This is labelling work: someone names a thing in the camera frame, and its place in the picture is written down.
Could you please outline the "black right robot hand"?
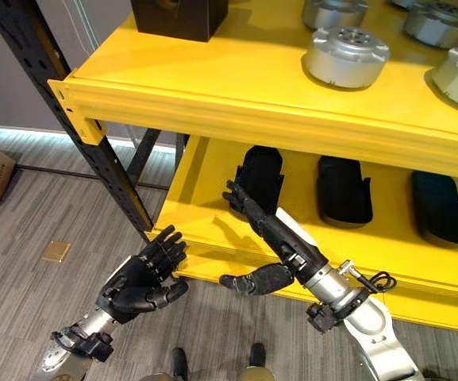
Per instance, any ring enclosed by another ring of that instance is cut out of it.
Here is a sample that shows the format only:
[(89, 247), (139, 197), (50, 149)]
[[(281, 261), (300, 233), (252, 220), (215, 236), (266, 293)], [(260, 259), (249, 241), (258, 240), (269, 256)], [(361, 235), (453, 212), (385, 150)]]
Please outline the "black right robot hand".
[(325, 275), (329, 261), (316, 246), (304, 241), (276, 216), (266, 214), (239, 184), (229, 180), (226, 186), (229, 189), (222, 193), (223, 198), (240, 209), (252, 230), (280, 261), (258, 267), (246, 275), (221, 275), (218, 282), (223, 287), (257, 296), (274, 293), (294, 281), (306, 285), (311, 279)]

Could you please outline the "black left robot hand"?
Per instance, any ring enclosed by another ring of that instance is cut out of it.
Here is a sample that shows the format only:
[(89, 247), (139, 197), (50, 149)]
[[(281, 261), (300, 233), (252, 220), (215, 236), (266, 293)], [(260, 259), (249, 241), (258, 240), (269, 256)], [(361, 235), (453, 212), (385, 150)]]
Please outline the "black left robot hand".
[(124, 325), (139, 314), (163, 309), (188, 292), (186, 281), (164, 282), (186, 259), (182, 234), (169, 225), (106, 281), (95, 305)]

